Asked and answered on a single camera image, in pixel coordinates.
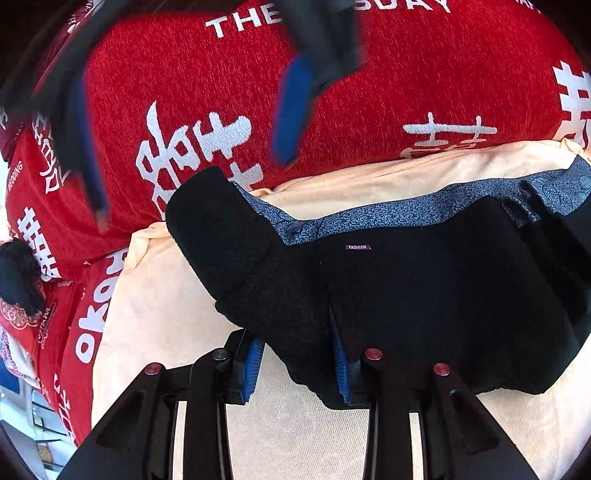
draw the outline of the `white chinese character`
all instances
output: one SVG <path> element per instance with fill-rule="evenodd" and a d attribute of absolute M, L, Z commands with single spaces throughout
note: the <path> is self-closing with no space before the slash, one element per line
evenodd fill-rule
<path fill-rule="evenodd" d="M 201 133 L 201 122 L 193 127 L 193 133 L 207 161 L 213 161 L 213 153 L 217 151 L 230 160 L 233 156 L 232 149 L 245 144 L 251 137 L 251 121 L 245 116 L 239 116 L 234 123 L 224 127 L 220 116 L 212 112 L 209 114 L 209 122 L 213 131 L 205 135 Z"/>
<path fill-rule="evenodd" d="M 41 279 L 49 281 L 51 278 L 61 278 L 59 270 L 52 267 L 56 264 L 56 259 L 51 254 L 45 235 L 41 233 L 41 225 L 35 219 L 35 210 L 25 208 L 25 216 L 17 220 L 17 225 L 22 239 L 31 247 L 33 256 L 41 267 Z"/>
<path fill-rule="evenodd" d="M 482 117 L 476 116 L 476 123 L 474 125 L 449 125 L 437 124 L 432 112 L 427 114 L 426 124 L 408 124 L 403 125 L 402 128 L 408 134 L 413 135 L 429 135 L 428 140 L 418 141 L 414 144 L 419 148 L 405 148 L 400 152 L 402 158 L 412 158 L 413 153 L 426 153 L 440 151 L 440 147 L 449 145 L 448 140 L 438 140 L 435 136 L 438 133 L 458 133 L 474 135 L 472 138 L 462 140 L 459 144 L 451 145 L 445 150 L 461 150 L 464 148 L 474 148 L 477 143 L 486 142 L 486 138 L 480 138 L 481 135 L 495 135 L 498 130 L 495 127 L 485 127 L 482 125 Z"/>
<path fill-rule="evenodd" d="M 574 141 L 583 148 L 589 146 L 591 138 L 591 121 L 583 119 L 583 112 L 591 113 L 591 76 L 583 72 L 583 76 L 575 75 L 570 65 L 561 61 L 561 68 L 553 67 L 556 82 L 566 87 L 567 94 L 560 94 L 562 110 L 570 112 L 570 120 L 562 120 L 554 140 L 561 141 L 567 135 L 574 135 Z M 583 131 L 587 132 L 587 140 L 583 137 Z"/>
<path fill-rule="evenodd" d="M 160 129 L 160 124 L 158 123 L 158 110 L 156 108 L 156 102 L 154 102 L 148 110 L 146 121 L 148 130 L 156 141 L 158 154 L 154 156 L 152 153 L 152 148 L 150 147 L 150 142 L 148 140 L 144 140 L 139 146 L 138 156 L 135 159 L 135 166 L 138 168 L 139 174 L 142 176 L 142 178 L 144 180 L 148 180 L 148 182 L 154 185 L 152 201 L 156 204 L 156 207 L 158 207 L 158 210 L 162 216 L 162 220 L 164 220 L 164 208 L 170 200 L 170 197 L 173 195 L 175 189 L 181 186 L 180 180 L 178 179 L 178 176 L 171 164 L 171 160 L 174 160 L 179 168 L 190 167 L 193 170 L 197 170 L 199 168 L 201 161 L 197 156 L 197 152 L 195 152 L 195 149 L 191 145 L 191 142 L 187 138 L 187 130 L 189 130 L 187 125 L 179 128 L 173 134 L 173 137 L 168 143 L 168 147 L 165 145 L 162 130 Z M 178 152 L 177 147 L 180 144 L 182 144 L 187 151 L 184 155 L 181 155 Z M 150 167 L 149 170 L 144 164 L 144 161 L 148 162 Z M 166 170 L 168 172 L 168 175 L 174 183 L 175 188 L 173 190 L 166 190 L 162 185 L 160 185 L 158 176 L 160 175 L 161 170 Z"/>
<path fill-rule="evenodd" d="M 187 131 L 189 130 L 187 125 L 179 128 L 173 134 L 168 147 L 166 146 L 158 122 L 156 102 L 150 107 L 146 121 L 148 130 L 156 142 L 158 154 L 154 155 L 150 147 L 150 142 L 144 140 L 139 146 L 135 165 L 139 170 L 141 177 L 154 185 L 152 201 L 158 208 L 158 211 L 164 220 L 166 205 L 175 190 L 181 186 L 181 182 L 178 179 L 178 175 L 175 172 L 171 161 L 174 160 L 177 167 L 180 169 L 190 167 L 193 170 L 199 168 L 201 161 L 187 137 Z M 207 161 L 213 161 L 213 154 L 217 151 L 220 151 L 226 159 L 230 160 L 233 157 L 233 149 L 243 145 L 251 137 L 252 125 L 250 120 L 245 116 L 239 116 L 234 123 L 224 126 L 219 114 L 211 112 L 209 114 L 209 121 L 212 126 L 212 131 L 209 133 L 204 134 L 202 132 L 202 123 L 200 121 L 193 127 L 193 133 L 195 134 L 203 156 Z M 186 150 L 186 153 L 182 155 L 177 149 L 181 144 L 183 145 L 184 150 Z M 234 167 L 230 166 L 232 173 L 236 178 L 237 183 L 244 188 L 250 189 L 250 185 L 262 180 L 262 169 L 259 164 L 244 173 L 240 172 L 237 164 L 234 163 L 233 165 Z M 165 170 L 170 176 L 170 179 L 172 179 L 174 188 L 165 189 L 160 184 L 159 176 L 163 170 Z"/>
<path fill-rule="evenodd" d="M 247 171 L 242 172 L 240 171 L 238 164 L 232 162 L 230 163 L 230 170 L 232 170 L 232 178 L 230 180 L 238 183 L 247 192 L 252 190 L 252 186 L 255 183 L 258 183 L 263 179 L 262 168 L 258 163 Z"/>
<path fill-rule="evenodd" d="M 37 144 L 41 147 L 41 155 L 43 155 L 47 162 L 47 170 L 39 172 L 41 177 L 45 177 L 45 193 L 55 192 L 60 189 L 72 171 L 66 170 L 65 173 L 62 171 L 53 148 L 51 126 L 48 120 L 40 113 L 35 116 L 33 134 L 35 135 Z"/>
<path fill-rule="evenodd" d="M 0 106 L 0 128 L 2 128 L 2 130 L 6 130 L 7 122 L 8 122 L 8 115 L 6 113 L 6 110 L 4 109 L 3 106 Z"/>

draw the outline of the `blue plastic part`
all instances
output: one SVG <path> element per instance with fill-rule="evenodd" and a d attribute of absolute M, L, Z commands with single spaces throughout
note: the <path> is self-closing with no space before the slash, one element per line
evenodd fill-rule
<path fill-rule="evenodd" d="M 343 347 L 343 341 L 340 338 L 339 330 L 336 326 L 335 319 L 330 316 L 330 328 L 332 330 L 332 344 L 333 354 L 335 356 L 335 371 L 336 381 L 339 386 L 339 392 L 343 395 L 345 403 L 351 401 L 351 388 L 349 385 L 349 364 L 347 362 L 347 356 L 345 355 L 345 348 Z"/>
<path fill-rule="evenodd" d="M 310 56 L 301 54 L 291 61 L 281 79 L 271 140 L 271 153 L 277 166 L 284 168 L 296 159 L 314 98 Z"/>
<path fill-rule="evenodd" d="M 242 398 L 245 402 L 248 402 L 255 392 L 264 350 L 265 344 L 260 340 L 254 340 L 248 349 L 244 362 L 244 381 L 242 382 Z"/>

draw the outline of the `red fabric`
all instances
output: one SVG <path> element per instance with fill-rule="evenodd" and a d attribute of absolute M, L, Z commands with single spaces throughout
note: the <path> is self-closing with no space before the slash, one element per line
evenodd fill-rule
<path fill-rule="evenodd" d="M 41 389 L 51 407 L 57 411 L 57 396 L 53 392 L 53 377 L 66 345 L 82 287 L 72 281 L 43 283 L 45 311 L 27 317 L 19 307 L 3 305 L 0 325 L 27 351 Z"/>
<path fill-rule="evenodd" d="M 37 256 L 45 280 L 80 280 L 85 266 L 129 245 L 127 231 L 99 234 L 79 179 L 56 163 L 51 127 L 41 116 L 19 138 L 8 171 L 6 209 L 11 228 Z"/>
<path fill-rule="evenodd" d="M 51 297 L 50 285 L 40 282 L 38 287 L 45 299 Z M 23 308 L 18 305 L 9 305 L 2 299 L 0 299 L 0 313 L 0 326 L 25 349 L 32 359 L 35 358 L 44 313 L 39 312 L 29 317 Z"/>
<path fill-rule="evenodd" d="M 43 314 L 24 320 L 0 315 L 0 326 L 33 360 L 43 395 L 77 445 L 91 430 L 92 371 L 126 253 L 87 266 L 79 283 L 43 283 Z"/>
<path fill-rule="evenodd" d="M 366 0 L 357 5 L 366 66 L 320 98 L 299 161 L 287 171 L 269 157 L 278 78 L 292 56 L 281 25 L 267 23 L 265 12 L 273 11 L 272 4 L 248 1 L 237 16 L 256 23 L 228 15 L 219 23 L 223 38 L 213 24 L 206 26 L 212 20 L 207 15 L 120 23 L 95 50 L 87 72 L 96 143 L 119 216 L 113 225 L 135 231 L 161 220 L 157 205 L 163 210 L 175 187 L 212 164 L 230 178 L 253 169 L 250 181 L 240 181 L 245 187 L 275 187 L 296 177 L 445 148 L 552 139 L 561 121 L 570 118 L 563 112 L 564 88 L 553 67 L 563 61 L 583 81 L 582 64 L 527 0 Z M 428 129 L 417 134 L 426 127 L 413 125 L 427 124 L 430 112 L 434 123 L 473 126 L 472 131 L 437 133 L 436 146 L 416 145 L 430 136 Z M 235 146 L 224 154 L 214 147 L 208 161 L 193 130 L 201 122 L 197 134 L 210 133 L 212 113 L 224 126 L 239 124 L 216 139 Z M 477 117 L 496 133 L 485 129 L 471 142 Z M 148 122 L 163 135 L 156 161 L 147 159 L 160 153 Z M 178 148 L 176 163 L 165 150 L 174 134 L 173 143 L 186 142 Z M 409 148 L 420 152 L 409 153 Z M 183 157 L 188 149 L 194 151 Z M 142 178 L 137 166 L 142 163 L 144 177 L 155 169 L 157 182 Z"/>
<path fill-rule="evenodd" d="M 80 445 L 91 431 L 92 371 L 111 297 L 127 250 L 93 264 L 83 278 L 84 291 L 72 316 L 63 357 L 54 376 L 56 411 L 74 442 Z"/>

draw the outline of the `pillow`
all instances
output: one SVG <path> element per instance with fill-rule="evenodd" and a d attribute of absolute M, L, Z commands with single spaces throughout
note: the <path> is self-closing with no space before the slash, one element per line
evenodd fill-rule
<path fill-rule="evenodd" d="M 590 77 L 529 0 L 358 0 L 366 64 L 317 102 L 298 163 L 269 139 L 293 58 L 273 4 L 231 15 L 122 21 L 87 69 L 113 227 L 164 218 L 173 191 L 217 164 L 242 187 L 519 140 L 587 146 Z"/>

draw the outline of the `red pillow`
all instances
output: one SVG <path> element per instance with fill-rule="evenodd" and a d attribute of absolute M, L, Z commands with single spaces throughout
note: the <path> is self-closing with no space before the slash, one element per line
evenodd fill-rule
<path fill-rule="evenodd" d="M 273 4 L 116 26 L 87 71 L 124 222 L 115 226 L 161 220 L 173 191 L 213 164 L 249 189 L 444 149 L 569 135 L 587 144 L 589 76 L 528 0 L 356 3 L 365 68 L 320 98 L 287 171 L 269 156 L 278 79 L 293 56 Z"/>
<path fill-rule="evenodd" d="M 31 247 L 43 280 L 80 280 L 86 266 L 127 247 L 131 232 L 111 228 L 99 234 L 79 179 L 57 162 L 51 127 L 40 115 L 32 123 L 21 133 L 8 170 L 8 222 Z M 127 212 L 113 205 L 120 225 L 125 222 L 116 214 L 122 209 Z"/>
<path fill-rule="evenodd" d="M 92 372 L 126 254 L 127 249 L 123 249 L 107 255 L 86 270 L 83 277 L 85 294 L 72 315 L 63 357 L 56 369 L 54 390 L 59 397 L 56 411 L 77 445 L 92 429 Z"/>

